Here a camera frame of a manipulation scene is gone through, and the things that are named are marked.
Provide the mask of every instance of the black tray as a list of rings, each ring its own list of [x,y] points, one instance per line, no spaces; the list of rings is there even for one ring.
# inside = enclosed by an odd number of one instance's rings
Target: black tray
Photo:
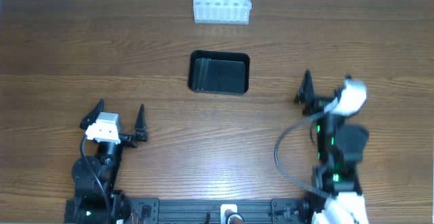
[[[247,54],[196,50],[191,53],[189,88],[194,92],[243,95],[249,89]]]

